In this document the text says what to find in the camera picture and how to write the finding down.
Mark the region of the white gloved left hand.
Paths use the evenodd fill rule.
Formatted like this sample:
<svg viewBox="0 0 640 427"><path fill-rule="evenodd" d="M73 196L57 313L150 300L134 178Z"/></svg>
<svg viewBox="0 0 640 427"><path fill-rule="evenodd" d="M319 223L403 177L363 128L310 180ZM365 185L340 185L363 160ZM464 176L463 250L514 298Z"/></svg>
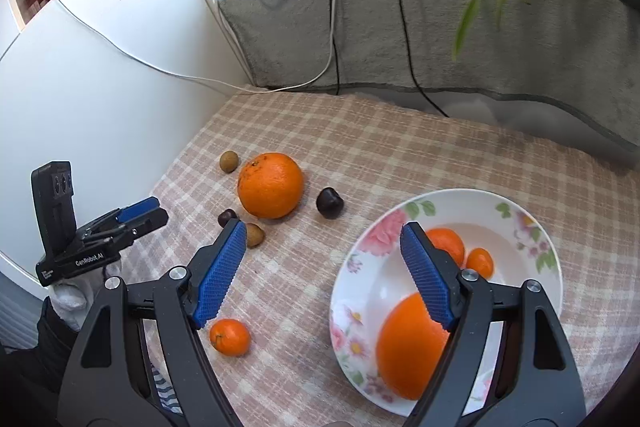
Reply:
<svg viewBox="0 0 640 427"><path fill-rule="evenodd" d="M110 277L122 274L120 260L49 287L49 298L58 317L75 332L81 330L94 298Z"/></svg>

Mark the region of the black sleeved left forearm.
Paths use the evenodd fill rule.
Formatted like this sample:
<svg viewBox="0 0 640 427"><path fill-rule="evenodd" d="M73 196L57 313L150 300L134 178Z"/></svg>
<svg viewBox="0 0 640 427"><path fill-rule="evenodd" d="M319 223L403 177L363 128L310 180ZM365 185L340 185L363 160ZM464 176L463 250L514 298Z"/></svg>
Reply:
<svg viewBox="0 0 640 427"><path fill-rule="evenodd" d="M72 308L58 296L44 299L35 347L1 348L1 425L59 426L58 396L78 335Z"/></svg>

